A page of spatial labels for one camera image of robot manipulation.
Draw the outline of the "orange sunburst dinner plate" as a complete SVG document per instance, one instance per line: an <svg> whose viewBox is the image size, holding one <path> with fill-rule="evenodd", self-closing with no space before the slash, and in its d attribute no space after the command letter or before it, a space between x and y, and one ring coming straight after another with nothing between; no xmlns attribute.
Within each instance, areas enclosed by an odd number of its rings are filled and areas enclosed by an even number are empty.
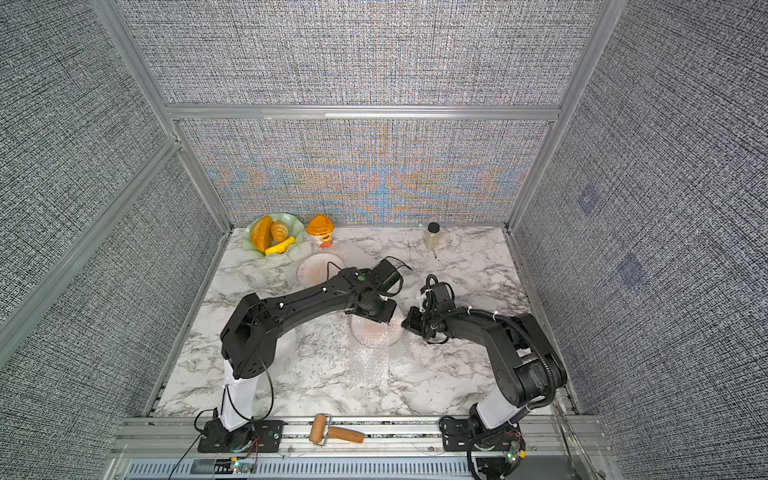
<svg viewBox="0 0 768 480"><path fill-rule="evenodd" d="M350 328L353 338L367 347L389 347L396 344L404 330L401 327L405 319L403 312L397 308L388 323L377 323L359 316L352 316Z"/></svg>

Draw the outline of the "plate bubble wrap sheet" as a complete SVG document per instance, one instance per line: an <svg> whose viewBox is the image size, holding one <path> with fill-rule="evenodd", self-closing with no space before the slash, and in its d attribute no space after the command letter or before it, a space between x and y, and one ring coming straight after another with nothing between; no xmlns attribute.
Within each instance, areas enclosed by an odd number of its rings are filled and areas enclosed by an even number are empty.
<svg viewBox="0 0 768 480"><path fill-rule="evenodd" d="M357 244L348 242L336 242L329 248L316 248L313 246L313 250L307 257L317 253L330 253L340 257L346 265L345 268L372 268L378 263L378 260L372 254L365 252ZM298 286L302 287L297 278L298 267L296 269L296 282Z"/></svg>

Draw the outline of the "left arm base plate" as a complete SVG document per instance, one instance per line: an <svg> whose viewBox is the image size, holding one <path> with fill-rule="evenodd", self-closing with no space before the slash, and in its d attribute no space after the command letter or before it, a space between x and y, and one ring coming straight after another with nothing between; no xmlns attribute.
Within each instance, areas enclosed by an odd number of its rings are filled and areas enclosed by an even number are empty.
<svg viewBox="0 0 768 480"><path fill-rule="evenodd" d="M233 431L227 430L220 419L208 421L203 427L197 446L199 453L277 453L285 423L263 420L247 423Z"/></svg>

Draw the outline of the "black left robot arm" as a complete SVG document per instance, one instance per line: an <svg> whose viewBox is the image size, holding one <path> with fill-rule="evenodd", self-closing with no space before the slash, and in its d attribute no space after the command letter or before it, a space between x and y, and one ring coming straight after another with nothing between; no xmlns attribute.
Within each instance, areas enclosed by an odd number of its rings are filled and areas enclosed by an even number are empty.
<svg viewBox="0 0 768 480"><path fill-rule="evenodd" d="M219 421L225 431L240 429L251 420L249 403L256 382L274 362L277 342L284 334L338 311L387 324L402 286L401 273L382 260L372 268L343 268L326 281L291 294L243 297L220 334L225 384Z"/></svg>

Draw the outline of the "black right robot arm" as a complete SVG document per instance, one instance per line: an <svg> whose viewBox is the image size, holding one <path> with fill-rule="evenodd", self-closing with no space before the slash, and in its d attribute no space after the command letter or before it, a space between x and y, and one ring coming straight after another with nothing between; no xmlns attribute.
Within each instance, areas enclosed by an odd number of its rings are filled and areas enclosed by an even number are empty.
<svg viewBox="0 0 768 480"><path fill-rule="evenodd" d="M567 383L555 348L530 313L503 315L456 303L452 286L433 274L420 289L422 301L409 309L402 327L428 344L465 340L482 346L496 382L470 408L473 437L489 431L509 432L527 414L550 406Z"/></svg>

